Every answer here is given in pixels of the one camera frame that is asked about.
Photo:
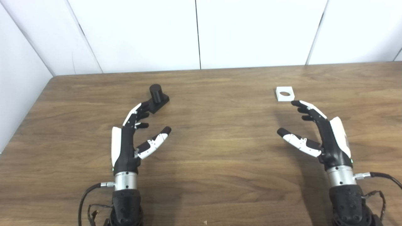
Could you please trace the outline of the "white and black left hand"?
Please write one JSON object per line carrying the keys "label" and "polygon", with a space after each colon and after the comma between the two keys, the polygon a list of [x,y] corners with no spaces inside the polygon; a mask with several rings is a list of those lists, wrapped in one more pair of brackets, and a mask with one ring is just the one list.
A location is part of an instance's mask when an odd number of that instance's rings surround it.
{"label": "white and black left hand", "polygon": [[142,102],[132,108],[122,123],[122,127],[113,127],[111,135],[111,163],[115,177],[114,190],[137,189],[137,176],[141,160],[154,153],[167,139],[172,129],[165,127],[151,139],[134,145],[135,132],[148,128],[148,123],[140,120],[149,117],[149,102]]}

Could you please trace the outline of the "white and black right hand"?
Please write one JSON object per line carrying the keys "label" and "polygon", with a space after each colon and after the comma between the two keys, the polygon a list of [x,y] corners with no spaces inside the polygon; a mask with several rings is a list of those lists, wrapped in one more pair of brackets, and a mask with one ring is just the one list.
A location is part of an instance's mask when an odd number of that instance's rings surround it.
{"label": "white and black right hand", "polygon": [[311,103],[302,100],[291,101],[303,113],[304,121],[313,121],[319,131],[321,143],[303,138],[284,128],[277,130],[278,135],[296,149],[318,158],[324,165],[331,187],[357,185],[353,173],[353,160],[342,120],[331,120]]}

